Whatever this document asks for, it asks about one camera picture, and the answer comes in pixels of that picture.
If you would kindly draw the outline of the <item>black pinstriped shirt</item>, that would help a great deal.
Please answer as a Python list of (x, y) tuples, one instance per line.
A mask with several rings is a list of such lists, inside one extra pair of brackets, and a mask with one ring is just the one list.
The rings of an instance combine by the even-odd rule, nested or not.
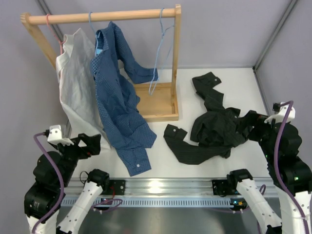
[(192, 79), (196, 94), (204, 100), (207, 112), (199, 116), (192, 126), (191, 141), (194, 146), (184, 141), (187, 132), (181, 128), (167, 125), (164, 139), (180, 163), (199, 165), (204, 161), (221, 156), (228, 158), (231, 148), (247, 141), (237, 132), (237, 120), (240, 109), (223, 106), (223, 93), (214, 87), (221, 83), (221, 79), (212, 72)]

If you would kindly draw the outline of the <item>light blue wire hanger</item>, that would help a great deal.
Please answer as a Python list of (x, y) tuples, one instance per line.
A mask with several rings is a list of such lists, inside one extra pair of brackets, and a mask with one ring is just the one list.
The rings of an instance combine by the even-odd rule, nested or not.
[(153, 95), (153, 93), (154, 93), (154, 91), (155, 91), (155, 89), (156, 89), (156, 86), (157, 86), (157, 84), (158, 84), (158, 82), (159, 82), (159, 74), (158, 74), (158, 71), (157, 71), (158, 58), (159, 58), (160, 50), (161, 50), (161, 47), (162, 47), (162, 45), (163, 45), (163, 41), (164, 41), (166, 32), (167, 32), (169, 29), (175, 27), (174, 25), (171, 25), (171, 26), (167, 27), (166, 29), (164, 28), (163, 23), (162, 23), (163, 11), (164, 11), (164, 8), (161, 8), (161, 10), (160, 10), (160, 15), (159, 15), (159, 23), (160, 23), (160, 30), (161, 30), (161, 39), (160, 39), (160, 43), (159, 43), (159, 46), (158, 46), (157, 52), (156, 52), (156, 59), (155, 59), (154, 68), (153, 68), (153, 78), (152, 78), (152, 80), (150, 81), (150, 84), (149, 84), (148, 93), (149, 93), (150, 96)]

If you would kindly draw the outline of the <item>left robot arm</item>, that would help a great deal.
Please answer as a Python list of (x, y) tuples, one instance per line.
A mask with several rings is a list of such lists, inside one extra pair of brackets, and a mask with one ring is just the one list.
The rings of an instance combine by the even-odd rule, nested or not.
[(52, 144), (55, 151), (47, 152), (39, 142), (39, 136), (49, 136), (50, 131), (34, 135), (34, 141), (42, 151), (33, 171), (35, 183), (24, 197), (24, 213), (32, 234), (76, 234), (99, 195), (110, 190), (109, 174), (93, 169), (88, 173), (82, 192), (68, 216), (57, 225), (61, 202), (65, 198), (73, 172), (81, 159), (99, 155), (101, 135), (79, 134), (69, 144)]

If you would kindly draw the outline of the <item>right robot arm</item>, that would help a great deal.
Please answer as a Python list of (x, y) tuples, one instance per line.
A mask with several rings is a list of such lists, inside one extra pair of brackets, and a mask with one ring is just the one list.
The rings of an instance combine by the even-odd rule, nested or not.
[(258, 142), (279, 198), (281, 215), (270, 207), (246, 169), (227, 175), (227, 189), (243, 196), (263, 234), (310, 234), (312, 171), (298, 156), (302, 138), (290, 123), (266, 122), (267, 116), (249, 111), (238, 119), (237, 131), (249, 130)]

